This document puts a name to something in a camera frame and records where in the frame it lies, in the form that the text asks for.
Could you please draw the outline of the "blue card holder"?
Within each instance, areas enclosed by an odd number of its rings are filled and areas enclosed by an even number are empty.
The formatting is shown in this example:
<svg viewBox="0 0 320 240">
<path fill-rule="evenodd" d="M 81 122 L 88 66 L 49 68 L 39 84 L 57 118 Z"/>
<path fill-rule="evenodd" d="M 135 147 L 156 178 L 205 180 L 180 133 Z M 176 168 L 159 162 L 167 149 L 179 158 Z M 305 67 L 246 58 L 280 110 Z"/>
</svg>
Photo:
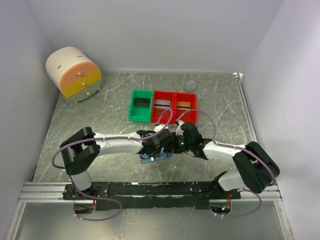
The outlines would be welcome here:
<svg viewBox="0 0 320 240">
<path fill-rule="evenodd" d="M 158 157 L 150 156 L 148 154 L 139 155 L 141 164 L 148 164 L 148 163 L 154 163 L 154 162 L 166 160 L 171 158 L 172 156 L 173 154 L 170 152 L 166 152 L 164 148 L 161 149 Z"/>
</svg>

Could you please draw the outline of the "red plastic bin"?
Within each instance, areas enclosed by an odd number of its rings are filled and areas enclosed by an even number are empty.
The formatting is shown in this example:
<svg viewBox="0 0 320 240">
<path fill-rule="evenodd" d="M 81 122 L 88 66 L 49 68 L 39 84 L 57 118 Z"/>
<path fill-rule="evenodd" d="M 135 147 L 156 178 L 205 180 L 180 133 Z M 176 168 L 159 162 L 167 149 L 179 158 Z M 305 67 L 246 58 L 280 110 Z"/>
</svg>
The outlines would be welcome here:
<svg viewBox="0 0 320 240">
<path fill-rule="evenodd" d="M 176 92 L 176 119 L 191 109 L 197 108 L 197 96 L 194 93 Z M 180 118 L 184 122 L 197 122 L 197 112 L 190 111 Z"/>
<path fill-rule="evenodd" d="M 172 109 L 173 115 L 172 115 L 170 124 L 172 125 L 174 123 L 174 117 L 176 114 L 175 93 L 171 92 L 171 91 L 158 91 L 158 90 L 155 90 L 153 92 L 152 111 L 151 111 L 151 118 L 150 118 L 150 121 L 152 123 L 156 123 L 158 121 L 159 117 L 161 116 L 161 114 L 166 110 L 166 109 L 154 108 L 155 100 L 157 100 L 157 99 L 171 101 L 171 109 Z"/>
</svg>

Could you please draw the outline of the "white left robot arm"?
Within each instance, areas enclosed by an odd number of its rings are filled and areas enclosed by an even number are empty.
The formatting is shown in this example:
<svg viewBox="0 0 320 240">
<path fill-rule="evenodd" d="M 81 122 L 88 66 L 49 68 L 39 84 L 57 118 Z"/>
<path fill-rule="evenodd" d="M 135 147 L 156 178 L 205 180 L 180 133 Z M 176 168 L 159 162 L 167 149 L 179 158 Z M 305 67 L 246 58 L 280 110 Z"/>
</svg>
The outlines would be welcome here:
<svg viewBox="0 0 320 240">
<path fill-rule="evenodd" d="M 94 192 L 88 168 L 97 157 L 130 153 L 139 155 L 141 164 L 147 164 L 170 158 L 171 143 L 172 135 L 167 128 L 107 135 L 94 133 L 91 127 L 84 127 L 63 142 L 60 149 L 66 173 L 76 186 L 76 195 L 86 200 Z"/>
</svg>

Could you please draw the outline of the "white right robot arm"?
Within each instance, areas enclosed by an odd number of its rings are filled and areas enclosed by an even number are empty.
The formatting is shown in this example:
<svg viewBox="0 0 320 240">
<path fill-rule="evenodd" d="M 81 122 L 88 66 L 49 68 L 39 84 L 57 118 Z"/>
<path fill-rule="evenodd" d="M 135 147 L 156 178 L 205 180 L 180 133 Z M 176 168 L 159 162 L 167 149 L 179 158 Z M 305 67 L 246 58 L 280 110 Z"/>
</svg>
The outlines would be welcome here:
<svg viewBox="0 0 320 240">
<path fill-rule="evenodd" d="M 176 121 L 173 133 L 173 154 L 191 152 L 203 160 L 220 160 L 235 164 L 236 170 L 218 175 L 212 193 L 223 199 L 231 190 L 248 188 L 260 194 L 276 183 L 281 171 L 261 145 L 251 141 L 245 145 L 230 145 L 203 138 L 193 122 Z"/>
</svg>

